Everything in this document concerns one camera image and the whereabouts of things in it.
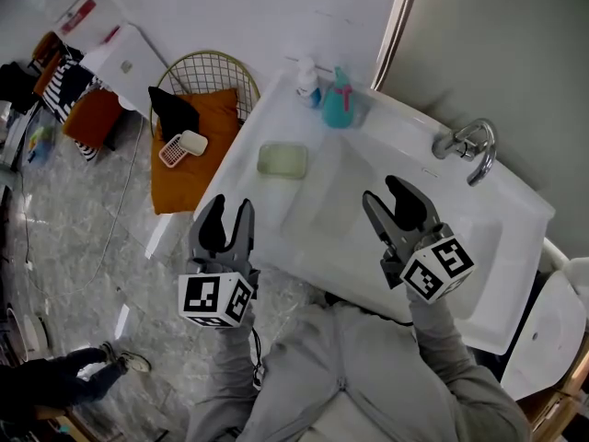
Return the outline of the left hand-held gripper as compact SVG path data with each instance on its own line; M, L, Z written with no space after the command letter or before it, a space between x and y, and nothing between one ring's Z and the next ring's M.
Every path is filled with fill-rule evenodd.
M186 273L179 276L179 315L201 327L236 328L257 298L260 270L248 263L254 248L255 210L249 199L238 207L233 233L226 245L222 216L225 197L216 195L194 220L188 235L189 259ZM234 270L211 262L225 248Z

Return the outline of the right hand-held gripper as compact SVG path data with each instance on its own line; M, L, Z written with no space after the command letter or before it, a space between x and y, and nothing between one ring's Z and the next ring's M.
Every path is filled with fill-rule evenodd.
M387 252L381 268L391 289L405 285L428 304L459 288L476 270L475 260L463 241L447 223L440 223L430 198L413 184L387 175L386 186L394 199L388 208L370 191L362 196L362 206L376 235L389 248L406 244L405 234L423 234L409 257Z

